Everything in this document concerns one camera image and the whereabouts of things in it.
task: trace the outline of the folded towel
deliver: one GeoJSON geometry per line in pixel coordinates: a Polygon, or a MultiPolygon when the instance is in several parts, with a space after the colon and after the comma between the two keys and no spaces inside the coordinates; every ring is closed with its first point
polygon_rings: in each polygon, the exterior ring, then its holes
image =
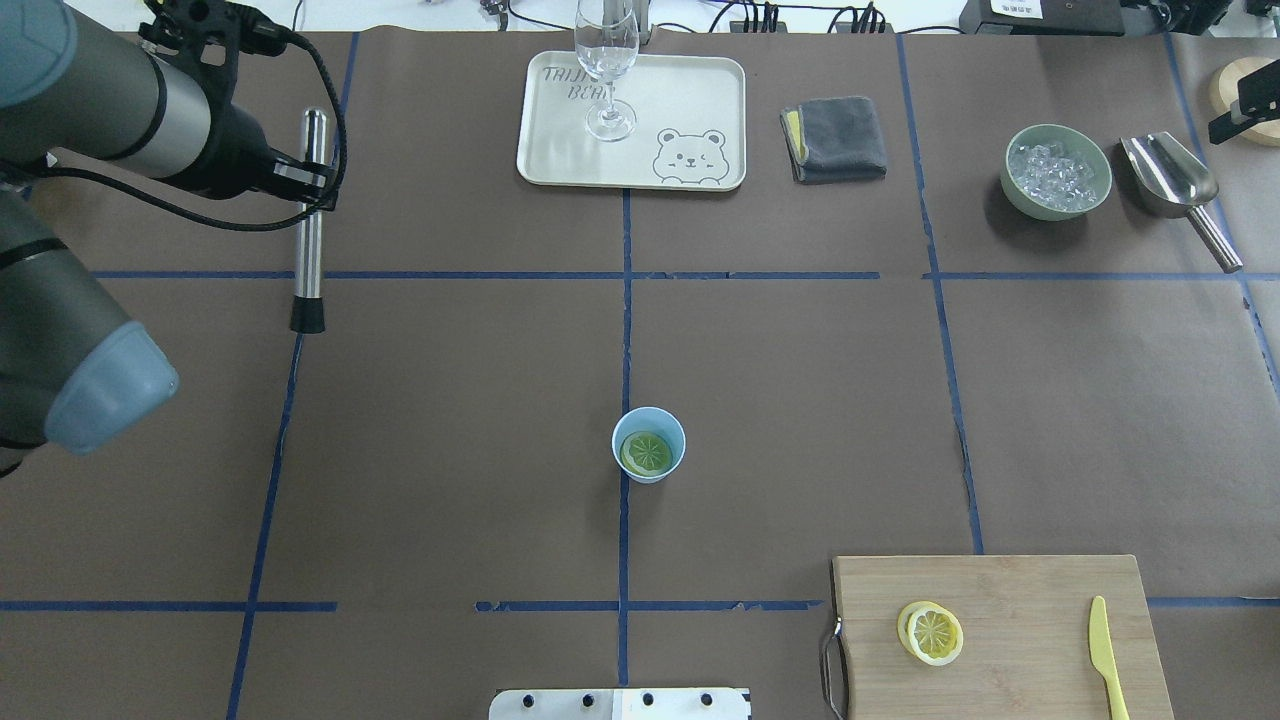
{"type": "Polygon", "coordinates": [[[806,100],[782,110],[796,182],[819,184],[882,178],[884,138],[869,97],[806,100]]]}

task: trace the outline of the lime slice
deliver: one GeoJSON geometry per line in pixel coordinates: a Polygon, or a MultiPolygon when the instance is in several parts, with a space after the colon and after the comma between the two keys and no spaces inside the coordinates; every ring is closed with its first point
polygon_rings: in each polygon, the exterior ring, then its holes
{"type": "Polygon", "coordinates": [[[951,664],[964,648],[960,620],[929,601],[913,602],[899,612],[897,639],[915,659],[933,666],[951,664]]]}
{"type": "Polygon", "coordinates": [[[641,430],[622,441],[618,452],[627,471],[645,478],[666,473],[671,468],[671,447],[654,433],[641,430]]]}

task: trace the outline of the bear face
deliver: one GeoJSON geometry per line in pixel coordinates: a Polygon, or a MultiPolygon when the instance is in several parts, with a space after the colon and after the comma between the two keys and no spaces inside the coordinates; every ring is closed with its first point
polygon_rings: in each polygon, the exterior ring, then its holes
{"type": "Polygon", "coordinates": [[[728,176],[724,133],[709,129],[703,135],[680,135],[667,128],[658,133],[658,156],[653,172],[666,184],[719,184],[728,176]]]}

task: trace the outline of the yellow knife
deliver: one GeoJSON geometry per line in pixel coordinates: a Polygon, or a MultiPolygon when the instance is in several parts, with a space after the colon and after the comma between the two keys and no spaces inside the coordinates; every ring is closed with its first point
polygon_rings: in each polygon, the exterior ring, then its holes
{"type": "Polygon", "coordinates": [[[1116,673],[1116,656],[1111,652],[1107,601],[1101,594],[1093,597],[1093,607],[1089,610],[1089,660],[1093,661],[1093,667],[1107,682],[1107,700],[1111,701],[1111,720],[1129,720],[1129,710],[1124,706],[1124,693],[1120,692],[1120,674],[1116,673]]]}

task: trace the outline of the black rubber tip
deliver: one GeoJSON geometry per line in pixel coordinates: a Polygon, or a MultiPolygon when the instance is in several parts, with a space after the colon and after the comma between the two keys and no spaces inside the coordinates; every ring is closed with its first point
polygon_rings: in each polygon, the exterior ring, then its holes
{"type": "Polygon", "coordinates": [[[296,333],[316,334],[324,332],[324,299],[293,297],[293,316],[289,329],[296,333]]]}

